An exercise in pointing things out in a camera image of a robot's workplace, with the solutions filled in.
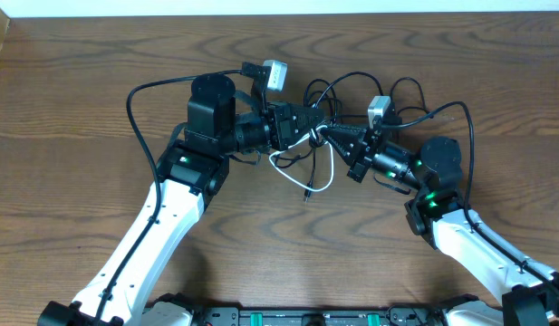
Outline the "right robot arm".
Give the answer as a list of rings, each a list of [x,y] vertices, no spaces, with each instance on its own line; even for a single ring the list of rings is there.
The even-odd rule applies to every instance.
[[[321,134],[353,180],[373,170],[414,191],[405,204],[412,233],[464,266],[501,306],[461,296],[437,309],[436,323],[546,325],[559,319],[559,272],[515,248],[468,206],[458,189],[463,172],[456,140],[432,138],[411,153],[377,126],[334,124]]]

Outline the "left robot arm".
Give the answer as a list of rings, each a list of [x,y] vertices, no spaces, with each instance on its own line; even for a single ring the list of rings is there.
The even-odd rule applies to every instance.
[[[188,119],[173,130],[132,226],[90,283],[68,305],[49,302],[41,325],[189,325],[193,314],[174,303],[148,306],[149,296],[180,241],[203,216],[238,153],[281,151],[323,120],[313,107],[269,102],[283,83],[267,69],[250,72],[250,93],[231,72],[189,77]]]

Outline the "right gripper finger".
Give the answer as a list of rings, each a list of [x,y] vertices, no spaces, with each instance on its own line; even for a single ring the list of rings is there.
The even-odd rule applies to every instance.
[[[331,124],[322,129],[322,136],[335,140],[363,139],[367,129],[362,126],[348,124]]]
[[[342,160],[350,167],[358,160],[365,148],[357,137],[328,135],[326,139],[333,145]]]

